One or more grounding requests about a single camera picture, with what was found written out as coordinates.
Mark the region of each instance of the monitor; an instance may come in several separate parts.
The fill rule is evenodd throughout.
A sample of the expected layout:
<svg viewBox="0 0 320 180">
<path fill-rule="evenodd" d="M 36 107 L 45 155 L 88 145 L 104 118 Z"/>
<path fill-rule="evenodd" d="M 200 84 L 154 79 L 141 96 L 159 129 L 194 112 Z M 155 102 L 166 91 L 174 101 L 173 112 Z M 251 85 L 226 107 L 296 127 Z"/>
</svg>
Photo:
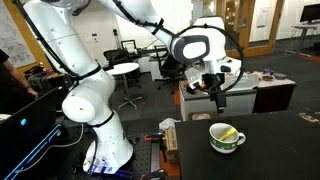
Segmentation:
<svg viewBox="0 0 320 180">
<path fill-rule="evenodd" d="M 320 4 L 312 4 L 312 5 L 306 5 L 303 8 L 300 22 L 307 21 L 308 23 L 311 23 L 314 20 L 320 19 Z"/>
<path fill-rule="evenodd" d="M 30 153 L 54 128 L 57 91 L 57 88 L 50 90 L 0 121 L 0 179 L 12 177 L 11 172 L 24 166 L 26 157 L 30 161 L 34 156 Z"/>
</svg>

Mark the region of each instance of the cup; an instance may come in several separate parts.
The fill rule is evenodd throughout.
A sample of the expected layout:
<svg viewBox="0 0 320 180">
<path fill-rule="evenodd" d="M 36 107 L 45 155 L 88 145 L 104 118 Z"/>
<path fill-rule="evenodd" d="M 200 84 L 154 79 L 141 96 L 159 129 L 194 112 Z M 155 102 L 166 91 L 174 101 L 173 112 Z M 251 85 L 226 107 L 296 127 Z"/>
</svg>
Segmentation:
<svg viewBox="0 0 320 180">
<path fill-rule="evenodd" d="M 225 140 L 219 140 L 222 136 L 226 135 L 226 133 L 231 129 L 234 128 L 233 126 L 225 123 L 215 123 L 213 124 L 210 129 L 210 144 L 216 151 L 224 154 L 232 153 L 236 150 L 238 145 L 241 145 L 246 141 L 246 136 L 238 132 L 234 128 L 234 132 L 228 136 Z"/>
</svg>

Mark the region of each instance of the table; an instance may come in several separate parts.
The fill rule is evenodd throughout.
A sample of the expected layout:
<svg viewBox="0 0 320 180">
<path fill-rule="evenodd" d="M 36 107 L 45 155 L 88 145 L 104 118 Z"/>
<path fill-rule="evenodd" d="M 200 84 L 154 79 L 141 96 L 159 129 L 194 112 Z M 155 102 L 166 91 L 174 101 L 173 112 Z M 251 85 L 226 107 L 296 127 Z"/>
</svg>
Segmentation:
<svg viewBox="0 0 320 180">
<path fill-rule="evenodd" d="M 121 107 L 127 105 L 127 104 L 131 104 L 135 109 L 137 109 L 137 106 L 133 103 L 134 101 L 137 101 L 139 99 L 142 99 L 141 97 L 137 97 L 135 99 L 131 99 L 130 95 L 129 95 L 129 88 L 128 88 L 128 80 L 126 77 L 126 73 L 129 73 L 131 71 L 134 71 L 136 69 L 139 68 L 139 64 L 138 63 L 122 63 L 122 64 L 117 64 L 113 66 L 113 69 L 110 69 L 108 71 L 106 71 L 107 73 L 111 74 L 111 75 L 122 75 L 123 77 L 123 82 L 124 82 L 124 90 L 126 93 L 125 100 L 126 102 L 121 104 L 118 108 L 120 109 Z"/>
<path fill-rule="evenodd" d="M 305 37 L 307 35 L 307 31 L 309 29 L 320 28 L 320 22 L 318 22 L 317 24 L 299 24 L 299 25 L 295 25 L 295 26 L 292 26 L 292 27 L 293 28 L 297 28 L 297 29 L 302 29 L 302 33 L 301 33 L 301 36 L 299 38 L 299 42 L 298 42 L 298 46 L 297 46 L 296 51 L 295 52 L 286 51 L 286 52 L 287 53 L 293 53 L 293 54 L 301 55 L 301 56 L 311 57 L 311 55 L 309 55 L 309 54 L 301 53 L 302 45 L 303 45 L 304 39 L 305 39 Z"/>
<path fill-rule="evenodd" d="M 319 179 L 320 124 L 297 115 L 320 119 L 318 111 L 304 108 L 176 123 L 182 179 Z M 232 154 L 218 153 L 209 144 L 209 127 L 216 122 L 232 124 L 246 135 L 246 142 Z"/>
</svg>

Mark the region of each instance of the poster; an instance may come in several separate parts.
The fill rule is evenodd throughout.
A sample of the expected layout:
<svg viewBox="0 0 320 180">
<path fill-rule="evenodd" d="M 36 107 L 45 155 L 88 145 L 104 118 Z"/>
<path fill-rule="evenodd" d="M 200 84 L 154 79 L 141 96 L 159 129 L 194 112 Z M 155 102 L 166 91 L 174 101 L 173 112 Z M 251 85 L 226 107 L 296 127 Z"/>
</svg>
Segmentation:
<svg viewBox="0 0 320 180">
<path fill-rule="evenodd" d="M 0 0 L 0 49 L 10 56 L 9 61 L 15 68 L 35 62 L 29 47 L 2 0 Z"/>
</svg>

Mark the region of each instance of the black table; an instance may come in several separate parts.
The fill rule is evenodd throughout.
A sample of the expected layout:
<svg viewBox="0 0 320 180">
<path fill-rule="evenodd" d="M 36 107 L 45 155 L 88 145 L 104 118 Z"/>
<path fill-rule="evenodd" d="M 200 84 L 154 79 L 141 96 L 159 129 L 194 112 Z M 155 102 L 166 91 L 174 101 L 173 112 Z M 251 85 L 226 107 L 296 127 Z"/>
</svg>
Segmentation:
<svg viewBox="0 0 320 180">
<path fill-rule="evenodd" d="M 320 124 L 302 112 L 320 119 L 302 109 L 176 123 L 182 179 L 320 179 Z M 232 124 L 246 142 L 232 154 L 216 152 L 209 144 L 216 122 Z"/>
</svg>

